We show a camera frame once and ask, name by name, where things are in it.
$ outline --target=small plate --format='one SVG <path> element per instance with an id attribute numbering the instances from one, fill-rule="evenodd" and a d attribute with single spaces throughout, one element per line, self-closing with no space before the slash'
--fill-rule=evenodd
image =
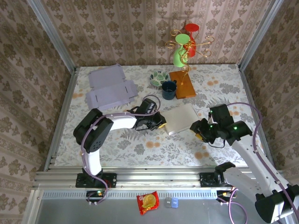
<path id="1" fill-rule="evenodd" d="M 167 72 L 155 71 L 150 75 L 150 83 L 156 87 L 162 86 L 165 81 L 170 81 L 169 74 Z"/>

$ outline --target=orange wooden board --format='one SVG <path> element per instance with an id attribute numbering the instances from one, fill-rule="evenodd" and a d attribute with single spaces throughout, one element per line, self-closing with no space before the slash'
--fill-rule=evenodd
<path id="1" fill-rule="evenodd" d="M 195 97 L 196 93 L 193 88 L 192 82 L 190 80 L 189 74 L 186 74 L 184 77 L 184 82 L 182 83 L 183 76 L 185 72 L 182 71 L 174 71 L 170 72 L 170 79 L 172 81 L 176 80 L 177 81 L 177 92 L 176 96 L 177 99 L 184 99 L 184 98 L 189 98 L 189 97 Z"/>

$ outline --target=table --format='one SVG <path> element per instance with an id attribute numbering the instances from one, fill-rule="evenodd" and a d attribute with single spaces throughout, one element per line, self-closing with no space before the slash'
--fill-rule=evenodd
<path id="1" fill-rule="evenodd" d="M 102 67 L 81 67 L 74 89 L 62 139 L 57 152 L 55 166 L 82 166 L 80 146 L 73 137 L 73 130 L 88 114 L 85 94 L 91 90 L 88 73 Z M 161 99 L 160 111 L 191 103 L 199 119 L 207 118 L 209 107 L 221 103 L 248 102 L 239 70 L 235 64 L 192 65 L 189 72 L 197 96 L 186 99 L 162 98 L 161 89 L 150 84 L 150 74 L 154 71 L 172 72 L 179 68 L 173 65 L 123 66 L 127 80 L 137 86 L 138 97 L 130 104 L 102 111 L 104 114 L 124 112 L 140 105 L 148 94 Z M 229 107 L 235 121 L 243 120 L 253 129 L 255 123 L 250 108 L 245 105 Z M 199 141 L 190 130 L 169 136 L 164 128 L 154 131 L 133 129 L 115 130 L 109 133 L 100 148 L 102 166 L 215 166 L 227 161 L 236 166 L 246 166 L 244 160 L 226 144 L 222 149 L 210 147 Z"/>

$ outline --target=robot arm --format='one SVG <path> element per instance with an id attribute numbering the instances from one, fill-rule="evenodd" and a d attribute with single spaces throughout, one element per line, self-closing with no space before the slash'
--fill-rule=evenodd
<path id="1" fill-rule="evenodd" d="M 256 210 L 267 223 L 273 223 L 280 218 L 293 213 L 293 209 L 282 192 L 280 184 L 286 189 L 295 207 L 299 206 L 299 186 L 291 186 L 269 162 L 259 147 L 253 147 L 251 130 L 243 121 L 234 122 L 226 105 L 210 108 L 210 119 L 202 119 L 192 124 L 191 130 L 203 142 L 213 144 L 216 138 L 222 138 L 236 150 L 245 160 L 256 177 L 252 180 L 243 174 L 231 162 L 226 162 L 215 168 L 214 182 L 228 183 L 238 188 L 249 200 L 255 203 Z M 257 154 L 274 173 L 276 179 L 269 173 Z"/>
<path id="2" fill-rule="evenodd" d="M 141 114 L 152 114 L 156 108 L 156 103 L 146 98 L 140 106 L 129 110 L 126 115 L 120 114 L 104 117 L 98 122 L 84 142 L 84 149 L 87 152 L 85 155 L 86 166 L 92 175 L 97 176 L 102 171 L 100 165 L 100 147 L 103 145 L 110 131 L 121 128 L 140 130 L 138 128 L 143 125 L 146 125 L 146 129 L 155 130 L 166 124 L 166 120 L 160 112 L 156 112 L 150 116 L 140 116 Z M 101 116 L 103 116 L 102 112 L 98 109 L 92 109 L 75 128 L 73 135 L 79 145 L 81 145 L 90 126 Z"/>

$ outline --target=dark blue mug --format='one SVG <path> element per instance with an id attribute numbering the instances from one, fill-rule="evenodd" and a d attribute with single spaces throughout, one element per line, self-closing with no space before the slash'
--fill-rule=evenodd
<path id="1" fill-rule="evenodd" d="M 176 95 L 177 81 L 166 81 L 162 84 L 162 96 L 164 99 L 171 100 Z"/>

